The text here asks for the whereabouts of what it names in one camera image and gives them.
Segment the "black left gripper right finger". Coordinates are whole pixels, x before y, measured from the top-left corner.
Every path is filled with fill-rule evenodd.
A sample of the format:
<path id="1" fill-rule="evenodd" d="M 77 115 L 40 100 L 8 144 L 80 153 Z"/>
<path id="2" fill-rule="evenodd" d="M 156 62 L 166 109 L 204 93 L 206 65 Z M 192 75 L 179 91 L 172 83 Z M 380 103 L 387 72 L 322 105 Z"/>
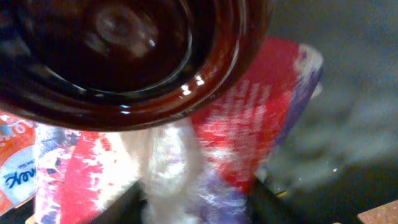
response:
<path id="1" fill-rule="evenodd" d="M 259 179 L 248 198 L 249 219 L 252 224 L 297 224 L 298 216 L 271 192 Z"/>

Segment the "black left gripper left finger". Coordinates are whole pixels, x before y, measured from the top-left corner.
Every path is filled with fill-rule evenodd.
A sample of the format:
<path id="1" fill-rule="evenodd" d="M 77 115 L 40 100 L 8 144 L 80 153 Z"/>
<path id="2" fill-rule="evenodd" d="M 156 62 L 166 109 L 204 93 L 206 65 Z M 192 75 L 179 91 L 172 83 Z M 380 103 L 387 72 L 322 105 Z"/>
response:
<path id="1" fill-rule="evenodd" d="M 142 224 L 142 212 L 145 206 L 146 199 L 141 185 L 135 183 L 98 215 L 93 224 Z"/>

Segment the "red purple pad package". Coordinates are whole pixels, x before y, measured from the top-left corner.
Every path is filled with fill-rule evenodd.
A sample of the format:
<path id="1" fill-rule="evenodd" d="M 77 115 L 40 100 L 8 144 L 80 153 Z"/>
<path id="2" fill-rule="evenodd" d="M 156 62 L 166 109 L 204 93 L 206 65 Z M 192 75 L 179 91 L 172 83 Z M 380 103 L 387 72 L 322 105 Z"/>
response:
<path id="1" fill-rule="evenodd" d="M 120 133 L 39 124 L 35 222 L 91 223 L 139 183 L 143 223 L 247 223 L 256 172 L 318 91 L 322 65 L 313 47 L 270 38 L 188 118 Z"/>

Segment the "orange tissue pack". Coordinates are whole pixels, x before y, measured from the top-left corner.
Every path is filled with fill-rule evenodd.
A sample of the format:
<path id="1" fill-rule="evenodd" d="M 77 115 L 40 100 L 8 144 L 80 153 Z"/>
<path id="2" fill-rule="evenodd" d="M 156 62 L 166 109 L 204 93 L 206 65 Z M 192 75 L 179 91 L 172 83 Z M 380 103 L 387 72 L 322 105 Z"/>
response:
<path id="1" fill-rule="evenodd" d="M 35 123 L 1 112 L 1 215 L 36 191 Z"/>

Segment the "brown lid sauce jar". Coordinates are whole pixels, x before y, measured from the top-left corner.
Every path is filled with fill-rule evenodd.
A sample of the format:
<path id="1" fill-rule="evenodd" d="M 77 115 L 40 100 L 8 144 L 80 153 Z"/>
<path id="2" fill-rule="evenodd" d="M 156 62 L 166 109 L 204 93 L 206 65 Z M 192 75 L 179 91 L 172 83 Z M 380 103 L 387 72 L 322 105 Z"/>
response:
<path id="1" fill-rule="evenodd" d="M 272 0 L 1 2 L 1 109 L 88 131 L 189 116 L 264 43 Z"/>

